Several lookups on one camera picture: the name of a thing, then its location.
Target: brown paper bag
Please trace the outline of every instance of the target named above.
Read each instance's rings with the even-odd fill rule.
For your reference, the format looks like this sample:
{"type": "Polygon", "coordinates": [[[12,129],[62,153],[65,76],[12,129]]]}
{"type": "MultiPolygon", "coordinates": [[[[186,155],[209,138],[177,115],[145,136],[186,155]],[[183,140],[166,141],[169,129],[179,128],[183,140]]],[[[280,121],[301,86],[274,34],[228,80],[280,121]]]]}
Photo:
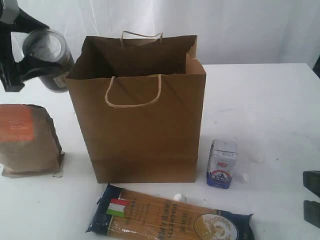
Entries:
{"type": "Polygon", "coordinates": [[[196,42],[86,37],[66,83],[99,183],[195,180],[206,83],[196,42]]]}
{"type": "Polygon", "coordinates": [[[0,163],[5,177],[54,173],[63,155],[44,107],[0,104],[0,163]]]}

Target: white table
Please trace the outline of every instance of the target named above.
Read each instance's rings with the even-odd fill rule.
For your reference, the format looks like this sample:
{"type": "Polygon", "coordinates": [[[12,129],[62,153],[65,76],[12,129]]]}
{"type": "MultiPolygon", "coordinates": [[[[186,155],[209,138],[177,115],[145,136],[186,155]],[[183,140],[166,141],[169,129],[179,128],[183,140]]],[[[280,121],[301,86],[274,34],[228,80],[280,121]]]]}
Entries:
{"type": "MultiPolygon", "coordinates": [[[[182,193],[192,204],[254,213],[256,240],[319,239],[320,229],[303,219],[303,201],[320,199],[303,187],[302,172],[320,169],[320,79],[302,63],[206,65],[205,70],[196,182],[117,186],[167,198],[182,193]],[[227,190],[206,185],[214,138],[238,144],[227,190]],[[264,162],[254,162],[257,158],[264,162]],[[241,182],[242,173],[250,175],[249,183],[241,182]]],[[[26,82],[20,93],[0,91],[1,104],[45,107],[66,152],[60,179],[0,177],[0,239],[105,239],[85,233],[106,185],[97,184],[69,94],[50,92],[38,79],[26,82]]]]}

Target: italian flag label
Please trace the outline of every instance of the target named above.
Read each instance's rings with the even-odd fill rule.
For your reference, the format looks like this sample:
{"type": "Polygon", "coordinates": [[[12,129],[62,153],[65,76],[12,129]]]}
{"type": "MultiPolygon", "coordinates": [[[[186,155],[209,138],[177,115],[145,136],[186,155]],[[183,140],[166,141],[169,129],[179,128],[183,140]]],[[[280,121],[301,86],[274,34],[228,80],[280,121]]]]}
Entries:
{"type": "Polygon", "coordinates": [[[129,201],[113,198],[110,201],[106,214],[125,217],[125,206],[129,205],[129,201]]]}

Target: white curtain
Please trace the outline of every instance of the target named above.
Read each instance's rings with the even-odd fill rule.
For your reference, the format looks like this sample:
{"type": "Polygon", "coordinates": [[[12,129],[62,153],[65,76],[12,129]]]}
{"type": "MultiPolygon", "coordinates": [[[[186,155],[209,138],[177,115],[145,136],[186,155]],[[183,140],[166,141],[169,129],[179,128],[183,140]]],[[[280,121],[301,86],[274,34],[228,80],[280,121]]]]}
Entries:
{"type": "MultiPolygon", "coordinates": [[[[198,35],[203,64],[307,63],[320,54],[319,0],[18,0],[62,33],[73,57],[85,36],[122,30],[165,37],[198,35]]],[[[15,57],[23,41],[13,35],[15,57]]]]}

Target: orange label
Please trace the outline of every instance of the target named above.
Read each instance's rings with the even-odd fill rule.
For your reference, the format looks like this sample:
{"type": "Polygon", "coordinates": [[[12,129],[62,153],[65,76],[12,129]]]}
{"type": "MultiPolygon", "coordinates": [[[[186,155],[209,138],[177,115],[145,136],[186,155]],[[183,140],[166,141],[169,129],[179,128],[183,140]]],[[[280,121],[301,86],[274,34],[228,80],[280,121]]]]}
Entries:
{"type": "Polygon", "coordinates": [[[0,105],[0,142],[32,141],[31,108],[21,104],[0,105]]]}

